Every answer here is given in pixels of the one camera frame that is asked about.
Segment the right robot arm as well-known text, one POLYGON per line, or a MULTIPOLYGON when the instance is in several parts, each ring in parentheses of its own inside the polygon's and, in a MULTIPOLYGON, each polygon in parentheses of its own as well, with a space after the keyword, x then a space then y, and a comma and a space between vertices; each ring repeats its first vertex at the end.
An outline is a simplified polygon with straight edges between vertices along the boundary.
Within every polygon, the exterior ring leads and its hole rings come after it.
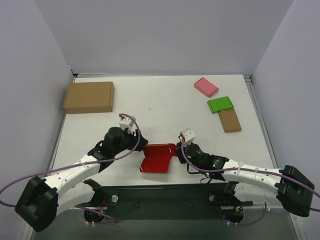
POLYGON ((286 211, 308 217, 312 211, 314 184, 296 167, 263 168, 227 157, 205 153, 195 143, 177 143, 175 153, 181 164, 194 168, 210 180, 231 184, 231 195, 240 202, 281 205, 286 211))

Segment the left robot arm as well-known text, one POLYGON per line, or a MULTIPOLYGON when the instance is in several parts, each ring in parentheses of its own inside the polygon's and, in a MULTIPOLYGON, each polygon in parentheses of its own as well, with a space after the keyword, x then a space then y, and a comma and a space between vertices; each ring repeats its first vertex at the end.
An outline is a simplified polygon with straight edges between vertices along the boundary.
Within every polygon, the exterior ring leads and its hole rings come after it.
POLYGON ((148 144, 138 129, 112 127, 78 162, 62 168, 56 174, 31 178, 14 210, 36 232, 46 229, 60 213, 82 203, 96 206, 103 194, 99 186, 92 187, 87 178, 102 172, 123 151, 141 152, 148 144))

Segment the red paper box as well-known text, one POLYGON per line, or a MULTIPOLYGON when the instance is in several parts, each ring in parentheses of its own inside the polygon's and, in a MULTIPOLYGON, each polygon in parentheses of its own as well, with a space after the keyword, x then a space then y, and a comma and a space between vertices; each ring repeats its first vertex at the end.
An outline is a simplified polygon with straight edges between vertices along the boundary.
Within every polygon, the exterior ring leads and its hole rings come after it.
POLYGON ((141 173, 166 174, 172 157, 176 157, 173 143, 147 144, 143 149, 144 159, 139 167, 141 173))

